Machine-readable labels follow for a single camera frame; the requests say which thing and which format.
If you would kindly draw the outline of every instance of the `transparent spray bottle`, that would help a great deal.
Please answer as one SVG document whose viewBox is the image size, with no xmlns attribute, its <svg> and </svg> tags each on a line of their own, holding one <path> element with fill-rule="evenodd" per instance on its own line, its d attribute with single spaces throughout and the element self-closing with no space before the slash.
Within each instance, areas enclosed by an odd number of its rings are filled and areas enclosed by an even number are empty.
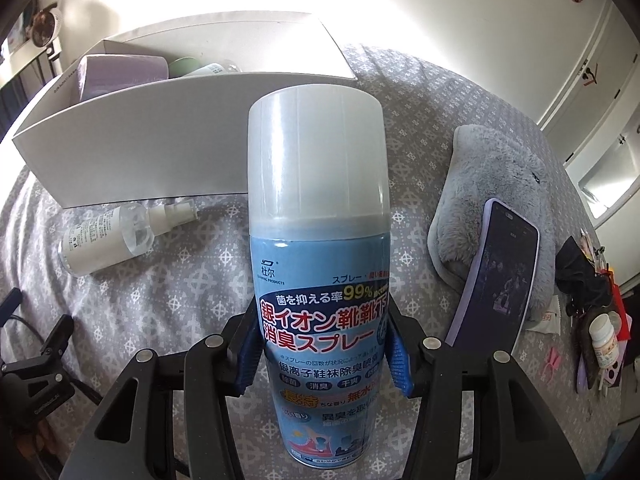
<svg viewBox="0 0 640 480">
<path fill-rule="evenodd" d="M 260 329 L 289 453 L 336 468 L 375 420 L 390 216 L 380 103 L 347 86 L 275 91 L 249 112 L 249 233 Z"/>
<path fill-rule="evenodd" d="M 156 236 L 197 217 L 193 200 L 150 209 L 133 202 L 67 229 L 58 256 L 70 274 L 85 276 L 146 253 Z"/>
</svg>

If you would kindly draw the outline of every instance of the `phone screen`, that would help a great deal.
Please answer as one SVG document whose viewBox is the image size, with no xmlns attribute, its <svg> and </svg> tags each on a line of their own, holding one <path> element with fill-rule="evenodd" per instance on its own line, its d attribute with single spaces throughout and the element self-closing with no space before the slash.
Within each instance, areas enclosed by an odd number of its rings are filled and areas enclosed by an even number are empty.
<svg viewBox="0 0 640 480">
<path fill-rule="evenodd" d="M 493 202 L 478 276 L 455 338 L 456 348 L 488 355 L 513 350 L 529 303 L 537 256 L 535 227 Z"/>
</svg>

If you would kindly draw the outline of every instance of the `cardboard box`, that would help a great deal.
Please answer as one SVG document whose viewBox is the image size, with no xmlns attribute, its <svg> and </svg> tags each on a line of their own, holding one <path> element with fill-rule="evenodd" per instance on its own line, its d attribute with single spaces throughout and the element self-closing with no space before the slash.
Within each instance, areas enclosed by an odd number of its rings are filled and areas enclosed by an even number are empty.
<svg viewBox="0 0 640 480">
<path fill-rule="evenodd" d="M 248 111 L 263 95 L 311 83 L 354 85 L 322 24 L 299 12 L 178 18 L 98 42 L 88 54 L 230 59 L 242 70 L 149 83 L 78 102 L 73 63 L 14 128 L 14 144 L 62 207 L 246 192 Z"/>
</svg>

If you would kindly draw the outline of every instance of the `silver bolt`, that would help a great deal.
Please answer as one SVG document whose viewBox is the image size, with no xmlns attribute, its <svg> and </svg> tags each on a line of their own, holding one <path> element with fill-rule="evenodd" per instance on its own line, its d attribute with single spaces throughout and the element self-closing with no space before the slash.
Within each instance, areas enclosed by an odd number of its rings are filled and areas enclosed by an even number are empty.
<svg viewBox="0 0 640 480">
<path fill-rule="evenodd" d="M 144 350 L 141 350 L 136 354 L 136 361 L 138 361 L 139 363 L 146 363 L 153 356 L 154 356 L 154 353 L 148 348 L 145 348 Z"/>
<path fill-rule="evenodd" d="M 511 359 L 511 356 L 507 354 L 504 350 L 496 350 L 494 352 L 494 359 L 499 363 L 508 363 Z"/>
<path fill-rule="evenodd" d="M 216 348 L 222 345 L 223 342 L 225 342 L 225 340 L 220 334 L 210 335 L 204 340 L 204 344 L 209 348 Z"/>
<path fill-rule="evenodd" d="M 424 345 L 425 348 L 428 348 L 429 350 L 437 350 L 442 346 L 442 343 L 437 337 L 425 337 L 422 340 L 422 344 Z"/>
</svg>

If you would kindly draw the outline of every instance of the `gray patterned bedsheet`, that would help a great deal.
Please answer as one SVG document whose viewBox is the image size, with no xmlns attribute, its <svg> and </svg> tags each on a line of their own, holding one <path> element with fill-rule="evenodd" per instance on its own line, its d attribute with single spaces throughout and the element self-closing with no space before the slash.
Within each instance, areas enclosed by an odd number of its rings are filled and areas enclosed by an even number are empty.
<svg viewBox="0 0 640 480">
<path fill-rule="evenodd" d="M 556 244 L 589 226 L 582 203 L 533 121 L 504 101 L 428 62 L 398 52 L 350 46 L 344 50 L 359 86 L 382 103 L 392 205 L 391 291 L 401 311 L 416 317 L 429 335 L 444 337 L 458 295 L 431 266 L 426 237 L 452 153 L 453 130 L 484 124 L 519 137 L 545 161 L 556 222 Z M 160 201 L 149 201 L 155 205 Z M 188 349 L 218 332 L 245 309 L 253 293 L 247 200 L 243 195 L 196 199 L 200 219 L 159 237 L 147 254 L 85 278 L 69 276 L 56 245 L 69 225 L 113 207 L 62 210 L 26 168 L 0 212 L 0 291 L 19 286 L 26 295 L 19 313 L 46 334 L 61 314 L 76 320 L 66 366 L 106 393 L 137 349 L 159 354 Z M 562 364 L 541 377 L 555 346 Z M 33 356 L 37 341 L 15 322 L 2 331 L 6 361 Z M 575 364 L 569 321 L 559 336 L 525 332 L 515 357 L 551 407 L 582 467 L 593 470 L 618 418 L 620 394 L 574 392 Z M 291 459 L 280 441 L 264 362 L 253 386 L 228 406 L 238 454 L 248 480 L 392 479 L 401 475 L 411 444 L 418 402 L 407 400 L 384 371 L 372 446 L 347 468 L 317 471 Z M 472 445 L 472 399 L 462 403 L 460 453 Z M 69 452 L 94 407 L 77 393 L 50 417 L 63 454 Z M 182 397 L 175 400 L 175 439 L 184 456 Z M 469 463 L 460 465 L 460 472 Z"/>
</svg>

